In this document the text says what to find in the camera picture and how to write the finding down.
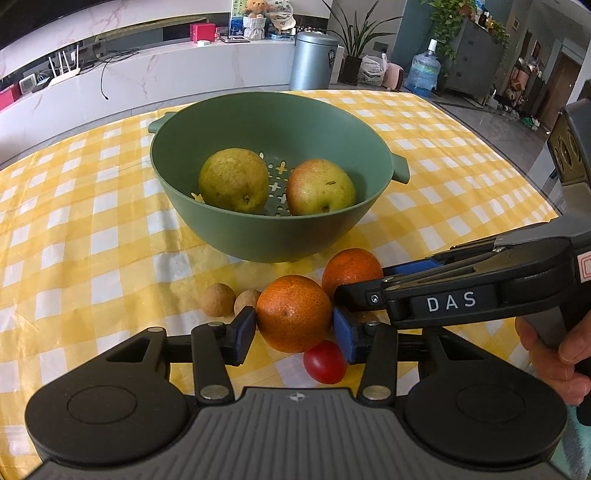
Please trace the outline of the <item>person right hand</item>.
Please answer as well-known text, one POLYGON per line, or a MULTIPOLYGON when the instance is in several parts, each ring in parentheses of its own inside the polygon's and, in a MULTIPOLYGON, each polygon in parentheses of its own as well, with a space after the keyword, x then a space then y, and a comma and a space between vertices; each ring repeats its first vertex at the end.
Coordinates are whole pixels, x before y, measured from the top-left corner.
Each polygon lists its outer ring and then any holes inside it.
POLYGON ((540 379, 566 404, 580 405, 590 392, 590 378, 576 372, 575 365, 590 357, 590 313, 565 336, 557 349, 547 347, 523 317, 515 319, 515 329, 540 379))

